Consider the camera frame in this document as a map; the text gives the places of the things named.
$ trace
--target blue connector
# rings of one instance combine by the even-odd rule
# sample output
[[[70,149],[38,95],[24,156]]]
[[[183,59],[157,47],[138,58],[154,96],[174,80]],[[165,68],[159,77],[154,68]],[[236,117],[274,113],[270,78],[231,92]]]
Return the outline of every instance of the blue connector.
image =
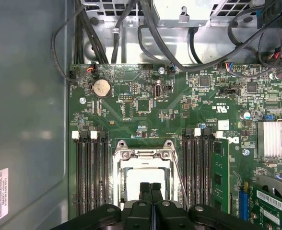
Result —
[[[244,191],[239,191],[239,218],[248,221],[248,197]]]
[[[265,115],[265,120],[274,120],[275,117],[273,115]]]

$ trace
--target blue wire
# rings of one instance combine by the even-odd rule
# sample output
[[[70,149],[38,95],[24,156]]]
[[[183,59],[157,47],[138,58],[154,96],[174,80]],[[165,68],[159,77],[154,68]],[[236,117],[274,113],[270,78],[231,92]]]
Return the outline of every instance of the blue wire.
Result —
[[[233,67],[233,62],[229,65],[229,70],[231,71],[232,70],[232,67]]]

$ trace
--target capacitor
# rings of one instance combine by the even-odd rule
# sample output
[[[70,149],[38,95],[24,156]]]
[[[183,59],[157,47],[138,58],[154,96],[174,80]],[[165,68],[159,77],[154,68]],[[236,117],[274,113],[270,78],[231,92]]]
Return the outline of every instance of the capacitor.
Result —
[[[243,114],[243,118],[246,119],[246,120],[249,120],[249,119],[251,119],[251,114],[249,112],[245,112]]]
[[[249,112],[245,112],[241,113],[239,117],[241,120],[249,120],[251,119],[251,114]]]
[[[198,123],[198,127],[201,129],[206,128],[206,124],[205,123]]]

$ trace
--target wire bundle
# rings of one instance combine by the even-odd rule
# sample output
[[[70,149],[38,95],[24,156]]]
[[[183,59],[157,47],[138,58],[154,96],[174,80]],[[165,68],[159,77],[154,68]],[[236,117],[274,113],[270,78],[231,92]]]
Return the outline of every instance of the wire bundle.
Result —
[[[226,63],[225,64],[225,67],[226,67],[226,71],[229,72],[232,70],[232,67],[233,67],[233,62],[229,62],[229,63]]]

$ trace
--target ram slot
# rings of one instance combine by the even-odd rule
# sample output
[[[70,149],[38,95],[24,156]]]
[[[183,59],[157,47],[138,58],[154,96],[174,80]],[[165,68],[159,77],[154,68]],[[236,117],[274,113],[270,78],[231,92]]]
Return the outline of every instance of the ram slot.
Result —
[[[77,198],[77,215],[81,215],[86,212],[86,185],[87,185],[87,175],[86,175],[86,158],[88,155],[88,140],[79,139],[76,142],[76,162],[77,162],[77,189],[76,189],[76,198]]]
[[[94,206],[93,208],[97,208],[100,206],[100,173],[99,173],[99,157],[100,157],[100,143],[98,139],[92,139],[91,143],[92,149],[91,149],[91,158],[93,159],[93,193],[94,193]]]
[[[194,175],[194,180],[195,180],[195,199],[194,199],[194,204],[200,204],[200,139],[196,138],[194,140],[194,151],[192,152],[192,156],[194,156],[194,161],[192,161],[192,170],[193,170],[193,175]]]
[[[212,205],[212,137],[183,135],[183,182],[190,206]]]
[[[213,141],[210,137],[202,137],[202,151],[201,151],[201,157],[202,157],[202,184],[203,184],[203,194],[204,199],[201,200],[202,204],[206,204],[211,206],[212,205],[212,161],[211,161],[211,153],[213,151],[212,149]]]
[[[92,210],[92,203],[93,203],[93,199],[92,199],[92,180],[91,180],[91,175],[92,175],[92,172],[91,172],[91,165],[92,165],[92,159],[91,159],[91,143],[88,142],[87,143],[87,155],[86,155],[86,167],[85,167],[85,170],[87,171],[87,178],[86,178],[86,181],[87,181],[87,185],[86,185],[86,201],[87,201],[87,205],[86,205],[86,210],[87,212],[91,211]]]
[[[191,137],[183,135],[183,183],[184,187],[186,189],[187,199],[189,204],[192,203],[192,198],[194,197],[194,191],[192,188],[194,187],[194,184],[192,182],[192,175],[191,175],[191,157],[192,157],[192,148],[191,148]]]
[[[108,141],[106,138],[101,138],[101,156],[102,156],[102,165],[101,169],[103,171],[102,173],[102,201],[104,204],[109,203],[109,175],[108,175]]]

